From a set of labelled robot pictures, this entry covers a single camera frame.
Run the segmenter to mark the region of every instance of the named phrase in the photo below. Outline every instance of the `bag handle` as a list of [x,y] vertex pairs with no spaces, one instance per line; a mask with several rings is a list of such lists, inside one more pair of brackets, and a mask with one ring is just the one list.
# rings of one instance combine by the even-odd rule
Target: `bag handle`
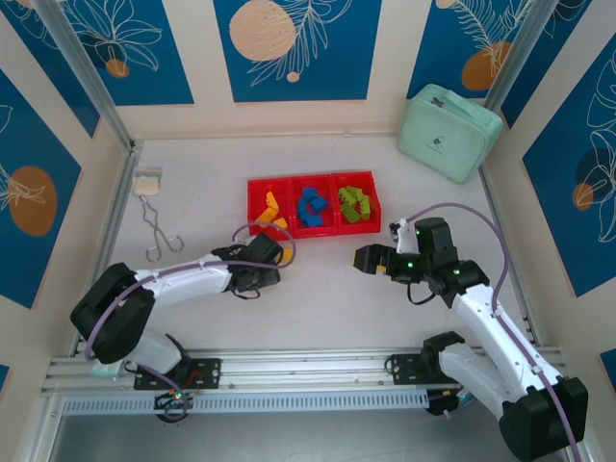
[[457,93],[451,90],[447,90],[443,97],[451,101],[453,104],[455,104],[458,108],[460,108],[472,118],[477,120],[482,119],[481,113],[477,110],[475,105],[471,101],[466,100]]

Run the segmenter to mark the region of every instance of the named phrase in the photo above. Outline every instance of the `toy block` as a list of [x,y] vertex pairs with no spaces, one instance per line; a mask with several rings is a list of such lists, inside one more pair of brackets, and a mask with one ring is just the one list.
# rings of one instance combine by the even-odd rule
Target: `toy block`
[[359,203],[359,210],[362,214],[362,218],[363,219],[368,219],[370,218],[370,198],[367,197],[366,195],[364,197],[362,197],[361,202]]
[[284,218],[275,219],[272,223],[277,224],[281,228],[285,228],[285,229],[289,228],[289,225],[287,224],[287,221]]
[[351,207],[353,207],[357,203],[357,199],[353,197],[350,192],[347,191],[347,188],[340,188],[338,190],[338,196],[340,197],[340,200],[350,205]]
[[350,205],[348,205],[346,202],[340,206],[340,211],[343,213],[343,216],[349,223],[355,223],[361,217],[357,213],[357,211],[353,209]]
[[319,193],[317,192],[317,188],[303,188],[301,190],[301,195],[304,199],[312,200],[315,197],[319,197]]
[[299,216],[302,216],[306,212],[308,212],[308,201],[304,198],[301,198],[297,203],[297,214]]
[[275,210],[277,214],[280,213],[280,207],[278,207],[278,202],[276,202],[276,198],[273,196],[273,192],[269,191],[266,194],[266,203],[268,204],[268,207],[271,207],[273,210]]
[[309,228],[316,228],[317,226],[323,226],[323,220],[318,215],[307,215],[303,218],[304,224]]
[[308,220],[310,219],[311,216],[312,216],[312,214],[310,214],[310,212],[306,211],[303,214],[299,214],[299,219],[301,219],[302,223],[304,223],[306,226],[308,226]]
[[282,249],[282,260],[280,260],[280,265],[289,263],[289,261],[291,261],[291,257],[293,257],[293,249],[289,247],[283,248]]
[[255,221],[273,221],[276,218],[276,215],[278,215],[278,212],[276,212],[271,207],[268,207],[265,212],[261,214]]
[[310,206],[315,214],[320,214],[327,208],[327,201],[322,197],[315,197],[310,201]]
[[362,197],[364,197],[364,192],[362,191],[361,188],[355,188],[353,186],[347,186],[345,187],[346,191],[352,195],[353,197],[355,197],[358,201],[362,200]]

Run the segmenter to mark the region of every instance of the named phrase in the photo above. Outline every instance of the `green block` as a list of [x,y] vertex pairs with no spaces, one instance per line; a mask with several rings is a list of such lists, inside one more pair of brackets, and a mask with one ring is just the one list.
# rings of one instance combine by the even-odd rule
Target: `green block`
[[347,188],[340,188],[338,190],[338,196],[340,197],[340,200],[345,202],[345,204],[350,205],[351,207],[353,207],[357,203],[357,199],[350,192],[347,191]]
[[362,201],[359,203],[359,210],[362,213],[363,219],[370,218],[370,198],[366,195],[362,197]]
[[361,217],[357,213],[357,211],[353,209],[353,207],[348,205],[346,202],[340,206],[340,211],[343,213],[343,216],[345,217],[346,221],[351,224],[359,221],[359,218]]
[[355,188],[354,186],[346,186],[345,189],[348,191],[350,195],[355,197],[358,201],[362,200],[362,197],[364,197],[364,192],[362,191],[361,188]]

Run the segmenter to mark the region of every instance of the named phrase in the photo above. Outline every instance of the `blue printed panel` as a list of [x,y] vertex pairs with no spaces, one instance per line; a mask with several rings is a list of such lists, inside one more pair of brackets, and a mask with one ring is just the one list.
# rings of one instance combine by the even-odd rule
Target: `blue printed panel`
[[[33,54],[62,59],[36,13],[22,5],[29,2],[3,3],[5,9],[11,5],[19,11],[18,5],[28,12],[28,20],[14,26]],[[193,103],[162,0],[64,0],[59,5],[118,106]],[[49,73],[52,65],[39,62]]]
[[509,127],[513,127],[522,109],[539,86],[591,2],[592,0],[561,0],[556,6],[544,33],[535,43],[524,67],[502,103],[502,114]]
[[616,276],[616,36],[524,156],[577,296]]
[[603,366],[612,384],[612,388],[614,392],[616,392],[616,349],[601,353],[601,360],[603,361]]
[[4,389],[4,384],[9,377],[9,367],[0,364],[0,394],[2,394],[2,390]]
[[37,13],[25,5],[30,4],[23,0],[0,0],[0,10],[11,22],[70,110],[92,137],[100,115],[58,50],[56,42],[40,22]]
[[[569,36],[566,31],[575,26],[563,18],[575,22],[590,1],[561,0],[541,39],[544,50],[545,43],[553,39],[550,55],[533,57],[545,60],[540,65],[542,69],[547,65],[547,70]],[[484,97],[532,3],[533,0],[433,0],[407,97],[412,98],[427,84],[440,85],[467,98]]]
[[366,99],[381,0],[214,0],[233,99]]
[[81,168],[0,71],[0,295],[32,308]]

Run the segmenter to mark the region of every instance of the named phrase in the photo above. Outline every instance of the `yellow block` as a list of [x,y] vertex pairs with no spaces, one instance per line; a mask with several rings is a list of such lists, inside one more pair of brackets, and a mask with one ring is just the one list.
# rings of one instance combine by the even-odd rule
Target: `yellow block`
[[277,224],[281,228],[285,228],[285,229],[289,227],[289,225],[287,224],[287,221],[284,218],[275,219],[273,221],[273,224]]
[[280,265],[284,265],[285,263],[289,263],[293,257],[293,249],[289,247],[285,247],[282,249],[282,260],[280,260]]
[[276,202],[276,198],[273,196],[273,192],[268,192],[266,194],[266,204],[268,207],[271,207],[276,211],[276,214],[280,213],[280,207],[278,207],[278,202]]
[[266,211],[261,214],[255,221],[273,221],[276,218],[276,215],[278,215],[278,212],[276,212],[271,207],[268,207]]

